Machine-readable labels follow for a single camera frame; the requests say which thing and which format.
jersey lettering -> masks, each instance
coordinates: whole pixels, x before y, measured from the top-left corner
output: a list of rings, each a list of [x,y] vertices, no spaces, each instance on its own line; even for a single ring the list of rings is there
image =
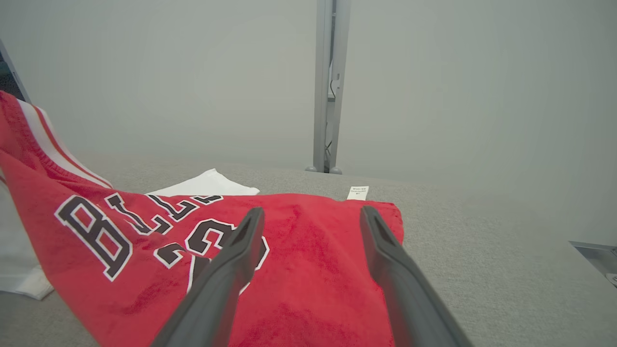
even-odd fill
[[[106,197],[105,201],[107,201],[109,207],[132,219],[133,223],[129,224],[131,224],[135,231],[137,231],[140,235],[150,235],[152,232],[157,232],[164,235],[172,228],[172,225],[158,214],[152,218],[152,221],[156,224],[156,226],[154,228],[150,228],[139,215],[127,210],[124,207],[124,200],[118,193],[114,193]]]
[[[80,210],[90,219],[89,222],[77,217]],[[113,282],[133,254],[133,245],[118,227],[97,206],[77,195],[68,198],[54,215],[103,263],[103,274]],[[115,245],[115,251],[103,244],[101,237],[104,235]]]
[[[198,201],[204,205],[209,205],[215,203],[219,200],[222,200],[223,197],[220,195],[210,195],[210,196],[192,196],[191,199]]]
[[[148,198],[152,199],[152,201],[154,201],[157,205],[167,210],[167,212],[169,212],[169,216],[176,222],[183,220],[187,215],[197,209],[197,205],[187,200],[180,201],[178,205],[181,205],[183,208],[176,210],[170,203],[164,201],[160,196],[148,195]]]

red stripe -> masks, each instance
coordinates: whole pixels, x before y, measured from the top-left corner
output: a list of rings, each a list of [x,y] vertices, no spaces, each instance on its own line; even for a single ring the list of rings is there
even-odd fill
[[[36,114],[38,114],[39,120],[41,121],[41,124],[43,124],[43,128],[45,129],[45,132],[47,133],[47,137],[51,140],[51,143],[54,145],[54,148],[56,149],[56,151],[58,151],[58,153],[60,153],[64,157],[64,159],[66,159],[69,163],[73,164],[73,166],[78,168],[84,174],[92,177],[97,182],[102,183],[108,188],[111,188],[111,186],[108,186],[105,182],[101,181],[97,176],[94,176],[93,174],[89,173],[87,170],[84,170],[84,168],[79,166],[76,162],[73,161],[73,159],[71,159],[68,155],[66,155],[66,153],[63,152],[63,150],[58,145],[58,142],[56,142],[56,139],[54,138],[54,134],[51,132],[51,129],[49,129],[47,122],[45,122],[45,118],[43,117],[43,113],[41,113],[41,110],[39,110],[39,108],[34,105],[32,105],[32,107],[35,108]]]

metal post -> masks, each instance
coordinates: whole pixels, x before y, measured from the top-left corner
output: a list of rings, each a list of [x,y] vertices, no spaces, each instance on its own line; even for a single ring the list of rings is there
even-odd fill
[[[313,166],[307,171],[323,172],[328,105],[332,0],[317,1],[317,48],[315,50],[315,136]]]
[[[341,124],[341,107],[343,102],[343,87],[345,82],[345,61],[347,60],[347,36],[349,34],[349,16],[351,0],[337,0],[336,29],[334,31],[334,54],[332,60],[332,79],[340,80],[336,90],[334,114],[330,118],[332,126],[332,145],[330,146],[330,173],[341,174],[336,167],[336,154],[339,147],[339,126]]]

jersey trim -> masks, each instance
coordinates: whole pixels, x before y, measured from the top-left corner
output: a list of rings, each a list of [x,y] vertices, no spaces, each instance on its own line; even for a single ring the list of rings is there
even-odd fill
[[[77,159],[70,154],[68,149],[66,149],[64,145],[57,140],[53,128],[47,120],[44,111],[19,99],[17,99],[17,102],[22,108],[23,115],[36,143],[43,150],[45,155],[51,159],[51,161],[71,174],[89,180],[90,182],[96,183],[104,188],[112,187],[109,182],[97,176],[77,161]]]

cable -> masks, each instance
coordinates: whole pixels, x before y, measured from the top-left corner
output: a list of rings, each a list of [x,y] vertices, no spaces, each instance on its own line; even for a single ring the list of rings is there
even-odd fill
[[[330,141],[330,143],[328,143],[328,145],[326,146],[326,153],[328,153],[329,156],[332,156],[332,154],[330,153],[330,145],[332,144],[332,141]]]
[[[330,80],[330,91],[332,92],[332,95],[334,95],[334,100],[336,100],[336,94],[332,90],[332,82],[333,82],[333,80]]]

